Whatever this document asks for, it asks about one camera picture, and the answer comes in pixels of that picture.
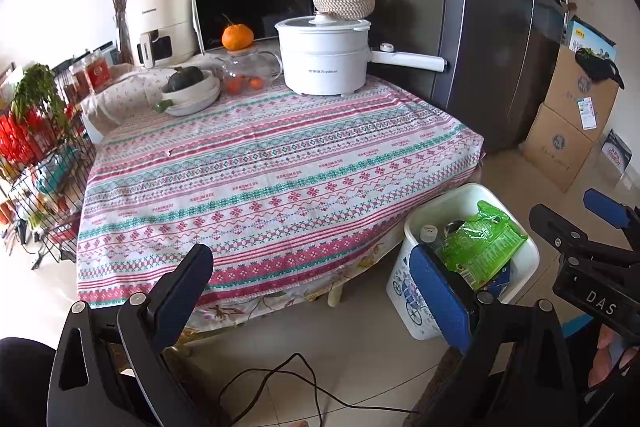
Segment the person's right hand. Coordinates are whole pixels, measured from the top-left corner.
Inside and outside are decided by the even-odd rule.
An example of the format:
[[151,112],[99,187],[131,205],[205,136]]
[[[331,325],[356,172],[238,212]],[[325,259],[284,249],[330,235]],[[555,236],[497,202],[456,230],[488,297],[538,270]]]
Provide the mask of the person's right hand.
[[601,384],[614,367],[624,367],[636,355],[638,355],[637,347],[627,346],[623,337],[620,337],[608,326],[602,325],[597,343],[597,353],[588,376],[588,387],[593,388]]

